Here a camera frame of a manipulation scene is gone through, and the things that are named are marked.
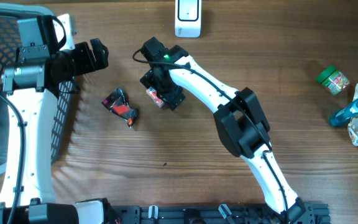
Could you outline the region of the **white barcode scanner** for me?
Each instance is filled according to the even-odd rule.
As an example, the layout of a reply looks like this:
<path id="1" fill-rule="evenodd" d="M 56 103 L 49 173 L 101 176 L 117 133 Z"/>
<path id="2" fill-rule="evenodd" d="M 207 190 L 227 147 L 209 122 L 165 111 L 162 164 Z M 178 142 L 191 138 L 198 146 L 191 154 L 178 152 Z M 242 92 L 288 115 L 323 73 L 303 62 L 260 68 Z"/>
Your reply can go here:
<path id="1" fill-rule="evenodd" d="M 197 38 L 201 34 L 202 0 L 175 0 L 175 35 Z"/>

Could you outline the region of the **red white snack packet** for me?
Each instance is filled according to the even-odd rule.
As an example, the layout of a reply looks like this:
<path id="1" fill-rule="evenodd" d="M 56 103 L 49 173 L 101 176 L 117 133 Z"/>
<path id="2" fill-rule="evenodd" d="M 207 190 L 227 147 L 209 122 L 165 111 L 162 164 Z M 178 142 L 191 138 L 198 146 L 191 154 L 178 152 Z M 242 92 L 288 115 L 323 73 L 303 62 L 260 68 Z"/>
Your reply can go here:
<path id="1" fill-rule="evenodd" d="M 158 97 L 157 91 L 156 91 L 154 88 L 152 88 L 152 87 L 148 88 L 148 89 L 146 90 L 146 93 L 151 97 L 151 99 L 153 99 L 154 103 L 155 103 L 159 108 L 161 108 L 161 107 L 164 106 L 165 103 L 163 102 L 163 100 L 161 100 L 161 99 Z"/>

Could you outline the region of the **blue mouthwash bottle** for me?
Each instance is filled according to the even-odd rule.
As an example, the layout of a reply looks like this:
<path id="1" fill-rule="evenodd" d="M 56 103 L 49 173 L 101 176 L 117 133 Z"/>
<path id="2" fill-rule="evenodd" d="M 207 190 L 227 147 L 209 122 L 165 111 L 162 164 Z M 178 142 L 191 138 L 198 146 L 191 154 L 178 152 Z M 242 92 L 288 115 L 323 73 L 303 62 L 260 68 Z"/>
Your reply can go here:
<path id="1" fill-rule="evenodd" d="M 350 121 L 351 118 L 358 115 L 358 99 L 352 101 L 345 108 L 334 113 L 328 123 L 334 127 L 340 127 Z"/>

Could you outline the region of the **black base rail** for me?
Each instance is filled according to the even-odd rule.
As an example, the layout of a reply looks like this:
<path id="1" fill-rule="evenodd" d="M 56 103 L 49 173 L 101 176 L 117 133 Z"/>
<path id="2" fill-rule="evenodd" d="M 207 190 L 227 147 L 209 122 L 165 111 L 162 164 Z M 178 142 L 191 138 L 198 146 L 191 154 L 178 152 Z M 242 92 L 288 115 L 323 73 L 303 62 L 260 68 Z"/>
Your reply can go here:
<path id="1" fill-rule="evenodd" d="M 243 206 L 225 207 L 140 207 L 114 206 L 113 209 L 121 218 L 122 223 L 133 224 L 263 224 L 283 223 L 284 219 L 276 216 L 268 206 L 248 204 Z"/>

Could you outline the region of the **red black snack packet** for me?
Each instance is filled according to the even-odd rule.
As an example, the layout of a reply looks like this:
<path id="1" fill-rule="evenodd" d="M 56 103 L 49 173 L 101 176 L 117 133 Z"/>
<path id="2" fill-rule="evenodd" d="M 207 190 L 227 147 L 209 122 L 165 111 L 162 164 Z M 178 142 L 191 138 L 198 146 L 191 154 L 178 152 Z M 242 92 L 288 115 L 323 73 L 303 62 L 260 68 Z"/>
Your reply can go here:
<path id="1" fill-rule="evenodd" d="M 129 128 L 133 128 L 139 116 L 139 110 L 130 107 L 128 97 L 122 88 L 116 88 L 101 104 L 110 112 L 124 119 Z"/>

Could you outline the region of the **green lidded jar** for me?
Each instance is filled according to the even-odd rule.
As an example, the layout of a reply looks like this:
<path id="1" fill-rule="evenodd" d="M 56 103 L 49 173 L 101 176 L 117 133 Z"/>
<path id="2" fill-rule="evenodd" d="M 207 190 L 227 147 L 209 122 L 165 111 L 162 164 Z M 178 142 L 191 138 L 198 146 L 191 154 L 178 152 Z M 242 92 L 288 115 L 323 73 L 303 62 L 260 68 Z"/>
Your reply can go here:
<path id="1" fill-rule="evenodd" d="M 350 84 L 349 79 L 334 65 L 325 68 L 317 76 L 316 81 L 334 96 L 345 90 Z"/>

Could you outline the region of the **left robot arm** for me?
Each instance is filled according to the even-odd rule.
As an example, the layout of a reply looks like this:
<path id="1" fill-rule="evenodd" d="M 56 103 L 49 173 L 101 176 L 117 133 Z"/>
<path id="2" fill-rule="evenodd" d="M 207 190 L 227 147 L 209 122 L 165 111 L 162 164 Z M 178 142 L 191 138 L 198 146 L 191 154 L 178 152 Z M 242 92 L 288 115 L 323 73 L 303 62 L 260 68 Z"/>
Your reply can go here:
<path id="1" fill-rule="evenodd" d="M 108 66 L 98 39 L 67 46 L 65 24 L 53 15 L 17 21 L 22 45 L 4 69 L 0 97 L 9 110 L 6 175 L 0 223 L 112 223 L 118 216 L 105 198 L 74 204 L 55 201 L 52 131 L 60 85 Z"/>

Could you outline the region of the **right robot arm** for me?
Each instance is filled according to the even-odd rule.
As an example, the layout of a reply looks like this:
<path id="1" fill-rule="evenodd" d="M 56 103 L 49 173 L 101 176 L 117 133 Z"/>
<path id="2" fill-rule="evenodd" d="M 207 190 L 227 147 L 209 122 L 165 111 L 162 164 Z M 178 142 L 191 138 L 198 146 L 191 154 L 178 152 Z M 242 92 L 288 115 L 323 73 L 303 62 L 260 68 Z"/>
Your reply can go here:
<path id="1" fill-rule="evenodd" d="M 289 186 L 273 154 L 270 126 L 255 93 L 239 91 L 201 68 L 182 47 L 168 49 L 156 37 L 138 50 L 150 70 L 140 79 L 157 99 L 175 110 L 187 90 L 213 114 L 219 139 L 234 156 L 245 161 L 259 183 L 265 203 L 282 223 L 295 223 L 306 208 Z"/>

